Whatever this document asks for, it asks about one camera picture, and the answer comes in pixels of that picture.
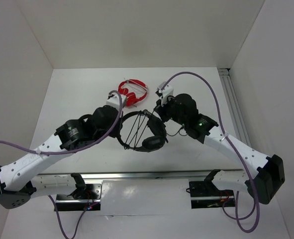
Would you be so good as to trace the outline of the black headset with microphone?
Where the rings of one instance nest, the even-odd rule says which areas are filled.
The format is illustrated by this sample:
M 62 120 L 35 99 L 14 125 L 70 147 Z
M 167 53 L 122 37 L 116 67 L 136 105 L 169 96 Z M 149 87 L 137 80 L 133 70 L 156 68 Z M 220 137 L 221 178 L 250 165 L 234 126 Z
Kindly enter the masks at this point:
M 126 140 L 123 141 L 120 134 L 123 123 L 134 116 L 136 116 L 136 119 Z M 141 141 L 147 128 L 151 131 L 152 135 Z M 154 115 L 154 112 L 149 112 L 148 110 L 129 112 L 123 116 L 120 121 L 120 130 L 116 138 L 124 149 L 131 149 L 137 152 L 156 151 L 168 143 L 166 126 L 160 118 Z

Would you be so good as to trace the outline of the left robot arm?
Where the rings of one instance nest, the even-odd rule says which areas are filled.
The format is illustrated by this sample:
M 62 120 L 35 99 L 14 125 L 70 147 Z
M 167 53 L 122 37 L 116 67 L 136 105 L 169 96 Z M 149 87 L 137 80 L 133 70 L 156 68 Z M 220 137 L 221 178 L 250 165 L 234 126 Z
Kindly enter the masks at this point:
M 63 194 L 75 199 L 84 196 L 87 186 L 80 173 L 62 176 L 39 176 L 39 173 L 82 148 L 113 136 L 120 116 L 119 110 L 105 105 L 91 115 L 70 119 L 39 147 L 11 164 L 0 166 L 0 204 L 14 209 L 40 196 Z

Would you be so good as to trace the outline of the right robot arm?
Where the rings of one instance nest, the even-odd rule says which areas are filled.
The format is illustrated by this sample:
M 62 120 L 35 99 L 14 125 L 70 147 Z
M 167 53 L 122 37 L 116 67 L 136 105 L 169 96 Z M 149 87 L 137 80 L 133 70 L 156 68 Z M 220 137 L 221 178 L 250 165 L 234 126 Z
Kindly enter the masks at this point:
M 268 204 L 285 182 L 283 160 L 274 154 L 268 156 L 223 132 L 222 126 L 199 113 L 195 100 L 188 94 L 177 96 L 159 94 L 155 112 L 163 122 L 172 120 L 187 135 L 241 164 L 244 173 L 213 170 L 206 178 L 205 191 L 216 195 L 222 190 L 248 192 L 261 204 Z

